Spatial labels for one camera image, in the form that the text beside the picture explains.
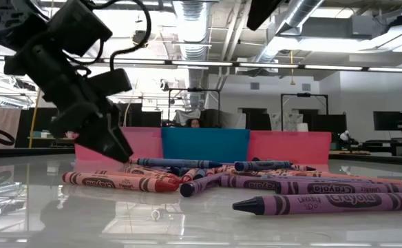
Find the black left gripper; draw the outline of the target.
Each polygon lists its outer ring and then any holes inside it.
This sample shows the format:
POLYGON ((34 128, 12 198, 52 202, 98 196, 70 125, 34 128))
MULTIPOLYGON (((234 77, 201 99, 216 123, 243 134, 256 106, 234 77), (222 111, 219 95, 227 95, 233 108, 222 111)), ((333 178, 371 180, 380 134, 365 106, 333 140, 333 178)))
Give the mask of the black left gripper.
POLYGON ((78 134, 74 142, 121 163, 134 153, 120 126, 120 112, 112 110, 107 97, 132 89, 127 73, 110 70, 87 78, 78 73, 60 45, 46 34, 31 38, 13 56, 5 59, 5 74, 27 75, 55 104, 59 115, 52 121, 51 134, 78 134))

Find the wooden shelf with items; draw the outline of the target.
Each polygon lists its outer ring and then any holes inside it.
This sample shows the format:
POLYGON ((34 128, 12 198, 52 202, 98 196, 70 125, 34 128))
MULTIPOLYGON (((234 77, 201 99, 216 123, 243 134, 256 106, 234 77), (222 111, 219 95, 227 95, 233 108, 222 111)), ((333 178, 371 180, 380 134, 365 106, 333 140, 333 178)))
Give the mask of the wooden shelf with items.
POLYGON ((44 141, 65 141, 65 142, 72 142, 74 141, 73 138, 55 138, 55 137, 27 137, 28 140, 44 140, 44 141))

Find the black partition screens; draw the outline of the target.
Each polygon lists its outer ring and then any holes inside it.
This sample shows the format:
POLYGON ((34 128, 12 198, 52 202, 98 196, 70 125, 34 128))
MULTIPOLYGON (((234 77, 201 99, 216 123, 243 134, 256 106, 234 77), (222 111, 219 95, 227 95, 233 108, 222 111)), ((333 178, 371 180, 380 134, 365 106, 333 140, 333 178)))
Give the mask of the black partition screens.
MULTIPOLYGON (((19 127, 16 137, 16 148, 29 148, 30 140, 30 128, 32 126, 32 117, 34 108, 28 110, 22 110, 19 120, 19 127)), ((48 130, 52 119, 58 114, 58 110, 55 107, 38 107, 36 111, 36 118, 34 122, 33 131, 35 134, 33 137, 41 137, 42 131, 48 130)), ((140 109, 139 103, 132 103, 129 106, 126 126, 127 127, 161 127, 162 112, 145 112, 140 109)), ((65 141, 44 141, 44 140, 32 140, 33 148, 40 147, 72 147, 73 142, 65 141)))

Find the pink plastic bin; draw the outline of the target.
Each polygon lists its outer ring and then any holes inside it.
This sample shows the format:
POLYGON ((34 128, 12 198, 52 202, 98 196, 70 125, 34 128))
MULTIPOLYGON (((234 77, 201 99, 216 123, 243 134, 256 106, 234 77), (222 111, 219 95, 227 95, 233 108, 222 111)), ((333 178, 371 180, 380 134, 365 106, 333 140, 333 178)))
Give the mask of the pink plastic bin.
MULTIPOLYGON (((163 158, 161 129, 159 127, 122 127, 121 130, 134 151, 132 158, 163 158)), ((105 161, 117 163, 86 147, 74 145, 76 158, 80 161, 105 161)))

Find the long ceiling light strip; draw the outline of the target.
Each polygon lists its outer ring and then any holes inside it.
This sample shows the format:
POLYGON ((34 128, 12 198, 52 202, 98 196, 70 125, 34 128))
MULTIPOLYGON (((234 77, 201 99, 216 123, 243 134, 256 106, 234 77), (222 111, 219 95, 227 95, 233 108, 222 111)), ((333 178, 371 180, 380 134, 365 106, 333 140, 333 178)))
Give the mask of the long ceiling light strip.
POLYGON ((248 69, 287 69, 287 70, 325 70, 348 72, 382 72, 402 73, 402 68, 397 67, 362 67, 349 65, 309 65, 294 63, 251 63, 237 61, 185 61, 165 59, 115 59, 115 65, 121 66, 147 66, 147 67, 190 67, 190 68, 248 68, 248 69))

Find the pale pink hanging cloth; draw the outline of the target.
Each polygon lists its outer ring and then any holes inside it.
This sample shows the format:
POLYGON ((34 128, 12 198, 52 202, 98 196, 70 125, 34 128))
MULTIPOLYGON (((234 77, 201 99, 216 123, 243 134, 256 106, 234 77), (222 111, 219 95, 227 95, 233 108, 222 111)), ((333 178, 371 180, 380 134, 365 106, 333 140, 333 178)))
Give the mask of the pale pink hanging cloth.
MULTIPOLYGON (((20 109, 0 108, 0 130, 11 134, 15 138, 15 140, 17 137, 20 116, 20 109)), ((7 140, 7 138, 2 135, 0 135, 0 138, 7 140)), ((12 146, 5 146, 0 144, 0 149, 14 148, 14 146, 15 144, 12 146)))

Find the white draped cloth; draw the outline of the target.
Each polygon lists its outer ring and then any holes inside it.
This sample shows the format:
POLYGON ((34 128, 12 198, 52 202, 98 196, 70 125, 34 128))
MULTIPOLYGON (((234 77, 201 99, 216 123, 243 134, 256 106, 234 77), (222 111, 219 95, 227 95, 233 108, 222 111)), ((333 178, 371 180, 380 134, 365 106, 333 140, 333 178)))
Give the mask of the white draped cloth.
POLYGON ((173 121, 183 126, 186 126, 187 121, 189 119, 200 118, 200 116, 201 116, 200 110, 191 110, 191 111, 176 110, 173 121))

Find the teal blue plastic bin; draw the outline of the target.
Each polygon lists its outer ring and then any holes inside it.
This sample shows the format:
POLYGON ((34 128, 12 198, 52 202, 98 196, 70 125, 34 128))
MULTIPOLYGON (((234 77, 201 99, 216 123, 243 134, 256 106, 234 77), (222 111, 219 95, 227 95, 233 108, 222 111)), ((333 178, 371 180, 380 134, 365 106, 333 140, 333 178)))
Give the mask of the teal blue plastic bin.
POLYGON ((233 163, 247 159, 250 131, 166 127, 161 129, 161 139, 165 158, 233 163))

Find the black office chair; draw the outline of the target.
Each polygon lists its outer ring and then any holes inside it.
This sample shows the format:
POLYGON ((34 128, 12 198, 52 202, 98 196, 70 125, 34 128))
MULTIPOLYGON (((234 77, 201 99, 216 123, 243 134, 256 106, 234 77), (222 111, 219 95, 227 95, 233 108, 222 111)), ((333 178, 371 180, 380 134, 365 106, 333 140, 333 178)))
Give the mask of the black office chair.
POLYGON ((207 128, 221 128, 220 114, 221 112, 216 109, 202 110, 200 115, 202 126, 207 128))

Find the red plastic bin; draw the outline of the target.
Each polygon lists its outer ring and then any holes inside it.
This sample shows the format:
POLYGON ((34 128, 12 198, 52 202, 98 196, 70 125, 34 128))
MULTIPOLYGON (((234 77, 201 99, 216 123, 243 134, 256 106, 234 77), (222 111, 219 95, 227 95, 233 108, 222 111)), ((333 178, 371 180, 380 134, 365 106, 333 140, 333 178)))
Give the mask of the red plastic bin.
POLYGON ((247 158, 326 165, 331 140, 329 132, 251 131, 247 158))

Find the white headed desk device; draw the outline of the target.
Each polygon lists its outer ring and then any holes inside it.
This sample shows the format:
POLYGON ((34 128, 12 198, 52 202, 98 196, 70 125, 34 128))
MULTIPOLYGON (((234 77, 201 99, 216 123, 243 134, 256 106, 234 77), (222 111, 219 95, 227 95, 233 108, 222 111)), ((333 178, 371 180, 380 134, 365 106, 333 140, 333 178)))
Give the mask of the white headed desk device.
POLYGON ((357 140, 350 136, 350 132, 348 130, 339 135, 339 142, 341 144, 341 147, 347 149, 349 152, 353 151, 353 145, 359 144, 357 140))

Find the black computer monitor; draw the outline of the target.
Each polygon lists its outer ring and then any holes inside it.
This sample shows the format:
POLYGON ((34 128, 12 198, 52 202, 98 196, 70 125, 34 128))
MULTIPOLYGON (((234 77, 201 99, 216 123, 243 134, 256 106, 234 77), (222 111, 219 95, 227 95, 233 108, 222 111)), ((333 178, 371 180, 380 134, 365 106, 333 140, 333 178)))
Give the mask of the black computer monitor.
POLYGON ((402 112, 373 112, 374 129, 376 131, 402 131, 402 112))

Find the black desk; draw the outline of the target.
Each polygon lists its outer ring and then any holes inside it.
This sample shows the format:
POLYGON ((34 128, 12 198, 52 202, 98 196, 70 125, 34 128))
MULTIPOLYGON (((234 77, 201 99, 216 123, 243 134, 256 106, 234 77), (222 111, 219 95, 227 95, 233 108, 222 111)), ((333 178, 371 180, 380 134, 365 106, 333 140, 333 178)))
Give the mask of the black desk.
POLYGON ((390 153, 392 156, 402 156, 402 138, 369 140, 360 144, 359 148, 368 152, 390 153))

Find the silver ceiling duct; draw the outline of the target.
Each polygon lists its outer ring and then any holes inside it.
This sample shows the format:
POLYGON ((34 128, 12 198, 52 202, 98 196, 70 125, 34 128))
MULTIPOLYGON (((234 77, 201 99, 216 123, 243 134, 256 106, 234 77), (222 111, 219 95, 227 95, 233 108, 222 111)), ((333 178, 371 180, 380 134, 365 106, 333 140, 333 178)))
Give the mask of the silver ceiling duct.
MULTIPOLYGON (((208 38, 210 3, 201 1, 174 1, 173 6, 177 17, 179 42, 182 60, 205 61, 208 47, 203 44, 208 38)), ((187 88, 201 88, 204 80, 204 70, 188 69, 185 76, 187 88)), ((203 107, 204 92, 188 92, 188 101, 191 109, 203 107)))
POLYGON ((290 0, 286 11, 276 14, 266 29, 266 42, 253 62, 270 63, 281 50, 292 50, 295 37, 324 0, 290 0))

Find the black metal rig frame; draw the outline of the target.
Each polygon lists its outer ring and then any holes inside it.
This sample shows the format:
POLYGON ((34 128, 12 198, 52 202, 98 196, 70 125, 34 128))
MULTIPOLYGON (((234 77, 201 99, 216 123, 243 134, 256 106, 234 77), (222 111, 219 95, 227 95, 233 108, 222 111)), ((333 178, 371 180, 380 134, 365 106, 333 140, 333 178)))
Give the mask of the black metal rig frame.
POLYGON ((168 97, 167 97, 167 100, 168 100, 168 106, 167 106, 167 112, 168 112, 168 115, 167 115, 167 118, 170 120, 170 107, 171 107, 171 92, 173 91, 173 90, 176 90, 176 91, 179 91, 179 92, 182 92, 182 91, 186 91, 186 92, 215 92, 216 94, 217 94, 217 96, 218 96, 218 99, 217 99, 217 103, 218 103, 218 121, 217 121, 217 126, 218 127, 221 127, 221 124, 220 124, 220 120, 221 120, 221 116, 220 116, 220 111, 221 111, 221 102, 220 102, 220 100, 221 100, 221 90, 216 90, 216 89, 212 89, 212 90, 210 90, 210 89, 202 89, 202 88, 198 88, 198 87, 189 87, 189 88, 172 88, 172 87, 170 87, 169 88, 169 90, 168 90, 168 97))
POLYGON ((286 94, 280 94, 280 107, 281 107, 281 131, 284 131, 284 97, 285 96, 296 96, 296 97, 302 97, 302 98, 310 98, 310 97, 315 97, 316 99, 318 97, 324 97, 325 98, 325 103, 324 106, 326 107, 326 115, 329 115, 329 97, 327 94, 311 94, 311 93, 296 93, 296 94, 291 94, 291 93, 286 93, 286 94))

